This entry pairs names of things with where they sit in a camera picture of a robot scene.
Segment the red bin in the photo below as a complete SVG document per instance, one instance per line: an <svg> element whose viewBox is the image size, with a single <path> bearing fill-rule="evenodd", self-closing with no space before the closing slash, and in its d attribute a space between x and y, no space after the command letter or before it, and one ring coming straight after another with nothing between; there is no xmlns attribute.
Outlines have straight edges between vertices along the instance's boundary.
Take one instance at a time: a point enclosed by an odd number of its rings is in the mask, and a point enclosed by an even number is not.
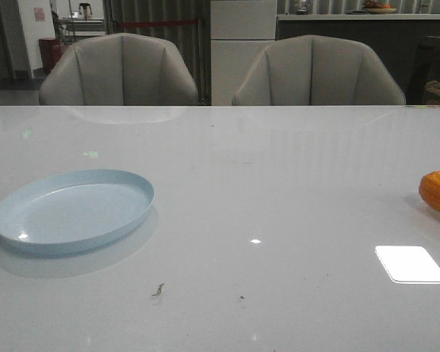
<svg viewBox="0 0 440 352"><path fill-rule="evenodd" d="M61 43L56 38L42 38L38 42L43 70L49 74L62 56Z"/></svg>

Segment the dark wooden side chair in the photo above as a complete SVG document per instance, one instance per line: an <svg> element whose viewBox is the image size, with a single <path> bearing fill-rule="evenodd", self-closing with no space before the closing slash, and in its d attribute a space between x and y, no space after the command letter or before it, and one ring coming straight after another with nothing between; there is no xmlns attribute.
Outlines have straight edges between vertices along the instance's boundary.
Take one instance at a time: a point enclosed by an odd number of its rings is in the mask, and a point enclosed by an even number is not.
<svg viewBox="0 0 440 352"><path fill-rule="evenodd" d="M440 104L440 37L419 42L406 99L409 104Z"/></svg>

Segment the white cabinet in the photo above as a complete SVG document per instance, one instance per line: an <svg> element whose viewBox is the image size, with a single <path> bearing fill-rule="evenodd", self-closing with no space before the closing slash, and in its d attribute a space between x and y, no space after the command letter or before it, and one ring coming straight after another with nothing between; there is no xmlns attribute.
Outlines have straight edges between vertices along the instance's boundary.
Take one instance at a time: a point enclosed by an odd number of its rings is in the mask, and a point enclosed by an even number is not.
<svg viewBox="0 0 440 352"><path fill-rule="evenodd" d="M276 1L210 3L211 103L229 106L256 53L275 39Z"/></svg>

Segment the light blue round plate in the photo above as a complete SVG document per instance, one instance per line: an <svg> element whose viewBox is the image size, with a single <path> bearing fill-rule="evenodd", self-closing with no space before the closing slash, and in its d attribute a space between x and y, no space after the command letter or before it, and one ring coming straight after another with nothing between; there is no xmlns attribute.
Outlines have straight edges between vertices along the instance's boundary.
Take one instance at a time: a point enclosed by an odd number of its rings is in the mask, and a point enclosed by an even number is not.
<svg viewBox="0 0 440 352"><path fill-rule="evenodd" d="M152 183L132 172L86 169L53 175L0 202L0 236L34 254L85 252L134 231L154 197Z"/></svg>

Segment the left beige upholstered chair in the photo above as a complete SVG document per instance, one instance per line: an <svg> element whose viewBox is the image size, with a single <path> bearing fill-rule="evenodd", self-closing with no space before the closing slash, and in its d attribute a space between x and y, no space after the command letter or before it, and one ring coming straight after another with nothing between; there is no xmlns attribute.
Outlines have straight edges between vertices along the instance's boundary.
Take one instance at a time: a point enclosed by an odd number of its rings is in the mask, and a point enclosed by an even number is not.
<svg viewBox="0 0 440 352"><path fill-rule="evenodd" d="M195 106L197 100L172 42L128 33L74 43L39 91L44 106Z"/></svg>

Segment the fruit bowl on counter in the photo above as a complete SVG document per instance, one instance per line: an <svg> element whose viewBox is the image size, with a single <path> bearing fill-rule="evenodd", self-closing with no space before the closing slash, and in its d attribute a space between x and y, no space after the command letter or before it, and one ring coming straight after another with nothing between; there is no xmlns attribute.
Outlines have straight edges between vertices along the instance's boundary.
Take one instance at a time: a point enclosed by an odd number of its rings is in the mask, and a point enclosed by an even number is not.
<svg viewBox="0 0 440 352"><path fill-rule="evenodd" d="M366 0L363 3L363 10L370 14L392 14L396 13L397 8L391 7L379 1Z"/></svg>

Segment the red barrier belt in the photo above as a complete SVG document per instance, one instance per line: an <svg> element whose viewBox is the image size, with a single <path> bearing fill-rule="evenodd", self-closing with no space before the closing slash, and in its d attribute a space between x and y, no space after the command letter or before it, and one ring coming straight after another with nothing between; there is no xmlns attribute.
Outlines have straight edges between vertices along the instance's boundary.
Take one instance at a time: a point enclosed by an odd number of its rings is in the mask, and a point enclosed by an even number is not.
<svg viewBox="0 0 440 352"><path fill-rule="evenodd" d="M153 27L172 27L172 26L186 26L197 24L198 20L176 20L176 21L147 21L147 22L116 22L120 28L153 28Z"/></svg>

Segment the right beige upholstered chair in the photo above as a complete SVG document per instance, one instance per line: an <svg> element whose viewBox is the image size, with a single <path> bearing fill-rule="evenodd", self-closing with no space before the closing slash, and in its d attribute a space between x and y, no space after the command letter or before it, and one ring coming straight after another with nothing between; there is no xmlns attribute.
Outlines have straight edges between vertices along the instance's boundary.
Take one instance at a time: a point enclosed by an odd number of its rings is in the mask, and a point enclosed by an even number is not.
<svg viewBox="0 0 440 352"><path fill-rule="evenodd" d="M403 106L406 98L364 43L304 35L277 40L253 59L234 106Z"/></svg>

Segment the beige upholstered chair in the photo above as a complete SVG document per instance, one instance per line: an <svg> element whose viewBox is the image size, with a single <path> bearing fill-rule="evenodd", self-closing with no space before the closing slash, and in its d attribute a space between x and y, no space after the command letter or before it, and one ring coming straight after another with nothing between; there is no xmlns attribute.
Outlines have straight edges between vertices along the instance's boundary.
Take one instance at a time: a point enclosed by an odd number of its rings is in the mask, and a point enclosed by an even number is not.
<svg viewBox="0 0 440 352"><path fill-rule="evenodd" d="M44 106L195 106L197 100L172 42L128 33L74 43L39 91Z"/></svg>
<svg viewBox="0 0 440 352"><path fill-rule="evenodd" d="M304 35L277 40L253 59L234 106L403 106L406 98L364 43Z"/></svg>

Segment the orange plastic corn cob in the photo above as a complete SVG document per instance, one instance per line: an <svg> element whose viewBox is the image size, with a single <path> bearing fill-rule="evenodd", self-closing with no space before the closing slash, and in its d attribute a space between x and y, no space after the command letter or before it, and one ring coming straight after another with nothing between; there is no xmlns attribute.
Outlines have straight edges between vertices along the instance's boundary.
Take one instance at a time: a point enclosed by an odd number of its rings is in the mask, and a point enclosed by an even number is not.
<svg viewBox="0 0 440 352"><path fill-rule="evenodd" d="M440 212L440 171L431 172L421 179L419 195L429 206Z"/></svg>

